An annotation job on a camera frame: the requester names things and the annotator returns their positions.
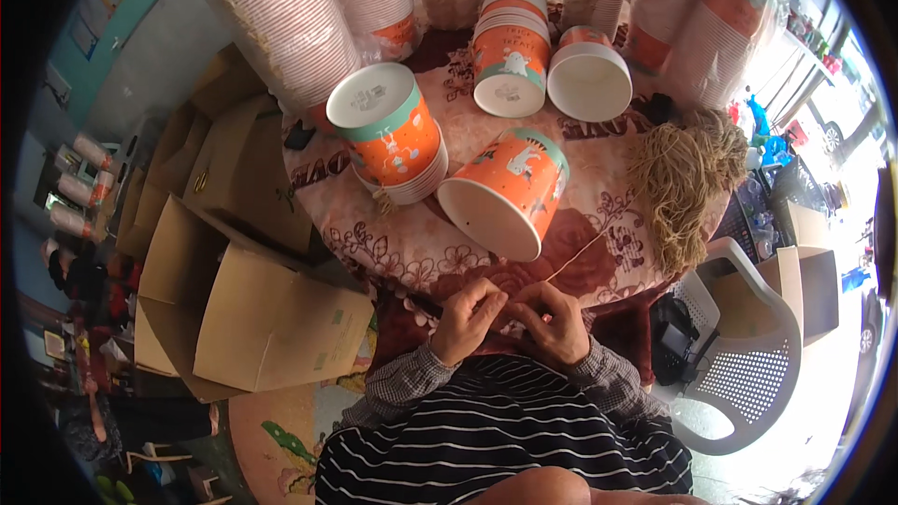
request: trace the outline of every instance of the car wheel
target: car wheel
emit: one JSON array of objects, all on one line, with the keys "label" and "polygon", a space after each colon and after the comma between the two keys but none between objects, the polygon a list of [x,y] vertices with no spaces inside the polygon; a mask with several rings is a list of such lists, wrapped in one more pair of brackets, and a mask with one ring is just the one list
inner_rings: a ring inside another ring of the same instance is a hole
[{"label": "car wheel", "polygon": [[864,329],[860,332],[860,354],[866,355],[870,353],[873,349],[873,327],[870,325],[865,325]]},{"label": "car wheel", "polygon": [[842,142],[841,129],[834,122],[826,123],[824,129],[824,142],[827,152],[835,152]]}]

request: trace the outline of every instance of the checkered sleeve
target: checkered sleeve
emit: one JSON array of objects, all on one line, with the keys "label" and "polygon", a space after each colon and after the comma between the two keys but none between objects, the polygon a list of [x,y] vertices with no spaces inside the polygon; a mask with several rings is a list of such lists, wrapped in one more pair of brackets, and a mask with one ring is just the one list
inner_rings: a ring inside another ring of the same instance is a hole
[{"label": "checkered sleeve", "polygon": [[375,428],[449,382],[455,369],[447,367],[425,343],[411,353],[377,369],[365,380],[365,395],[343,410],[341,427]]},{"label": "checkered sleeve", "polygon": [[667,407],[645,393],[629,361],[589,336],[589,354],[567,380],[583,390],[602,413],[616,411],[632,419],[669,415]]}]

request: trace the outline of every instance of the open cardboard box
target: open cardboard box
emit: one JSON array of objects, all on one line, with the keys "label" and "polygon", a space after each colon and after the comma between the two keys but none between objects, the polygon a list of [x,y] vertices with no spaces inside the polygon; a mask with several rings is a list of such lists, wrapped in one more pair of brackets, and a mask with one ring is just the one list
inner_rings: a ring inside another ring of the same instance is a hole
[{"label": "open cardboard box", "polygon": [[169,117],[147,171],[135,169],[132,174],[118,224],[119,252],[138,260],[146,257],[168,193],[184,196],[212,120],[266,90],[233,43],[216,53],[196,81],[190,100]]},{"label": "open cardboard box", "polygon": [[269,95],[220,114],[196,157],[184,199],[255,240],[302,254],[312,224],[286,174],[282,119]]},{"label": "open cardboard box", "polygon": [[203,402],[306,384],[350,372],[373,312],[171,196],[141,276],[135,360]]},{"label": "open cardboard box", "polygon": [[[796,245],[756,265],[767,284],[780,293],[795,313],[804,346],[839,325],[839,275],[835,253],[828,247],[830,230],[825,216],[789,202]],[[717,331],[724,337],[748,338],[776,328],[769,307],[754,296],[742,275],[726,275],[709,285],[720,309]]]}]

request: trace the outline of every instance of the white plastic chair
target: white plastic chair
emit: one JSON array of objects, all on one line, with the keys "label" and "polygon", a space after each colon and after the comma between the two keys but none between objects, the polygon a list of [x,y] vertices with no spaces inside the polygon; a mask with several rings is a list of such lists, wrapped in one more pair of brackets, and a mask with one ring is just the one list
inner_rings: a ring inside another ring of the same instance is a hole
[{"label": "white plastic chair", "polygon": [[[780,418],[792,398],[801,366],[801,332],[795,313],[763,279],[746,253],[732,238],[719,238],[708,244],[705,261],[725,257],[743,276],[755,296],[770,307],[777,329],[761,336],[735,339],[718,337],[705,353],[709,363],[690,383],[682,396],[710,404],[733,423],[733,433],[722,439],[707,439],[696,434],[675,417],[673,432],[687,447],[706,455],[728,455],[747,447]],[[698,275],[691,272],[673,287],[690,309],[690,317],[702,337],[693,347],[698,351],[717,325],[720,311]],[[662,387],[660,399],[668,400],[671,387]]]}]

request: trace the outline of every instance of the black and white striped skirt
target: black and white striped skirt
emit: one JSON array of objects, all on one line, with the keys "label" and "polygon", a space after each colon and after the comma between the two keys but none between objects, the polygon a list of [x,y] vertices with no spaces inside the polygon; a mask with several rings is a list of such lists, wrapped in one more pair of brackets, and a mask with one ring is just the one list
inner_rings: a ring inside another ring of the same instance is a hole
[{"label": "black and white striped skirt", "polygon": [[466,359],[408,414],[334,432],[315,495],[326,504],[461,503],[536,466],[567,468],[602,490],[689,493],[691,459],[670,420],[624,422],[536,361],[488,355]]}]

